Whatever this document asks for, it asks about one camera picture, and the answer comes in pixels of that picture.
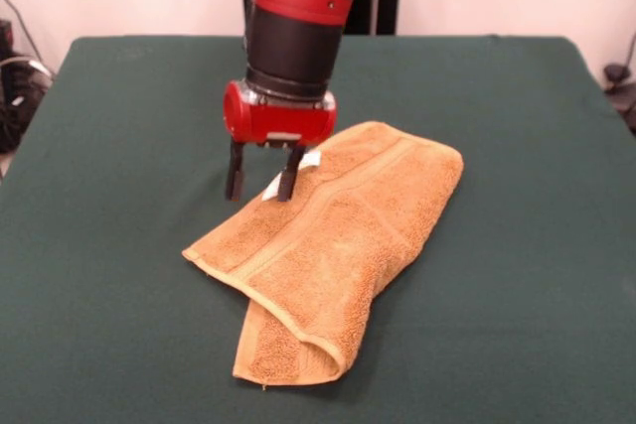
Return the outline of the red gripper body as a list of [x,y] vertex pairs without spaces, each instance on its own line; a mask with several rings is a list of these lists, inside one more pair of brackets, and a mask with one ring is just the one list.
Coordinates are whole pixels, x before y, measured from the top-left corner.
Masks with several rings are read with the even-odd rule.
[[317,102],[293,102],[257,93],[245,80],[233,80],[223,99],[226,128],[241,143],[320,144],[333,133],[337,114],[331,91]]

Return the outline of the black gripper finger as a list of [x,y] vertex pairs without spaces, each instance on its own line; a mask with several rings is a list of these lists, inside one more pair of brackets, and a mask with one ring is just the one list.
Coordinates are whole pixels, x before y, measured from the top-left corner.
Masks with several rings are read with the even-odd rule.
[[277,190],[277,200],[287,202],[292,198],[295,187],[299,165],[305,154],[303,145],[296,145],[292,148],[285,168],[282,170]]
[[226,181],[225,197],[228,201],[238,201],[243,181],[243,148],[244,144],[235,139],[231,141],[230,163]]

